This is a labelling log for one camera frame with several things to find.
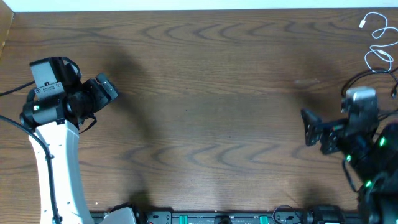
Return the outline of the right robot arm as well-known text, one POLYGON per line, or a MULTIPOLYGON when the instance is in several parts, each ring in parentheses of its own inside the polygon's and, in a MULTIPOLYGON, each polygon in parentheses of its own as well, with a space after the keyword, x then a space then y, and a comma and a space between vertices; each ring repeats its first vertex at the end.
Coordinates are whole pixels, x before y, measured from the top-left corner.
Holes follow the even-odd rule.
POLYGON ((321 143, 321 152, 342 152, 343 166, 351 188, 358 193, 358 212, 365 223, 397 223, 397 123, 390 123, 377 139, 376 112, 367 118, 348 118, 324 123, 308 109, 301 110, 305 143, 321 143), (349 163, 362 186, 356 189, 349 173, 349 163))

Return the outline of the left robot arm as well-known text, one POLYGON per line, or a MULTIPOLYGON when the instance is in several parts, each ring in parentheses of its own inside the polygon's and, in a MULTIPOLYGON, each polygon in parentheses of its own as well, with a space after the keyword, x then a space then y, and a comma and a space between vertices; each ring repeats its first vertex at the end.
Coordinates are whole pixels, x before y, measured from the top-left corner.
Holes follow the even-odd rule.
POLYGON ((20 113, 33 147, 40 187, 41 223, 93 223, 78 158, 80 126, 114 101, 119 92, 104 73, 81 81, 67 57, 30 63, 36 87, 20 113))

